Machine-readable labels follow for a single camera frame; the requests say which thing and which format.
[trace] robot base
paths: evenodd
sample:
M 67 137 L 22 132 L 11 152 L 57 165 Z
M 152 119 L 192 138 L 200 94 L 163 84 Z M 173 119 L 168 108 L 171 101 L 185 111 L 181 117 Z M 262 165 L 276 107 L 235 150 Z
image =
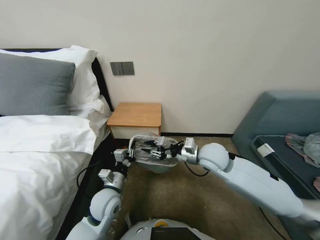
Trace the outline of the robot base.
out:
M 183 239 L 186 240 L 214 240 L 185 223 L 171 219 L 150 219 L 148 221 L 139 222 L 130 228 L 120 240 L 170 240 L 177 239 L 176 236 L 184 236 Z

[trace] sofa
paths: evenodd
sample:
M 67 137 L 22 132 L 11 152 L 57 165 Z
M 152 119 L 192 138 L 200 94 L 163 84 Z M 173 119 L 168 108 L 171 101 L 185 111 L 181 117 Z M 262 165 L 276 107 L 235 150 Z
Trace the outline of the sofa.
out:
M 285 136 L 320 132 L 320 91 L 273 90 L 262 93 L 236 129 L 232 142 L 239 154 L 284 180 L 300 198 L 319 199 L 313 186 L 320 169 L 308 165 L 285 143 Z M 275 152 L 262 157 L 267 143 Z M 292 219 L 279 216 L 291 239 L 309 240 Z

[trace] gray pillow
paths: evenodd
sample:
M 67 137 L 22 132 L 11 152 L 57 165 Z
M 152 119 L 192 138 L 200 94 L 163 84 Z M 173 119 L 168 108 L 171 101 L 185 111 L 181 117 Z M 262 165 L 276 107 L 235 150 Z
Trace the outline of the gray pillow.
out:
M 74 63 L 0 54 L 0 115 L 69 115 Z

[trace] floor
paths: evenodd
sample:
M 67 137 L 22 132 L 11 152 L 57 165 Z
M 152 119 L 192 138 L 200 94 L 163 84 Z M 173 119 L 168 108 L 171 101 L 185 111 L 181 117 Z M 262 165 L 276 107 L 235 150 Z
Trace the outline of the floor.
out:
M 177 141 L 185 137 L 173 137 Z M 202 147 L 211 142 L 225 146 L 237 153 L 230 138 L 195 137 Z M 190 166 L 202 174 L 200 166 Z M 278 218 L 265 210 L 267 217 L 287 239 L 290 239 Z M 133 164 L 123 192 L 121 211 L 117 217 L 115 240 L 128 230 L 125 216 L 129 213 L 132 223 L 149 218 L 169 218 L 217 239 L 281 239 L 269 226 L 258 207 L 231 190 L 213 174 L 197 177 L 183 163 L 171 171 L 156 174 Z

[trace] wooden nightstand top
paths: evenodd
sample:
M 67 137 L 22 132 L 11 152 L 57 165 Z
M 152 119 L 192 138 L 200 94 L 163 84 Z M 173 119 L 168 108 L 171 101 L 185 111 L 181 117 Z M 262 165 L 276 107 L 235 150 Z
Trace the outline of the wooden nightstand top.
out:
M 160 103 L 119 103 L 108 120 L 109 126 L 160 127 Z

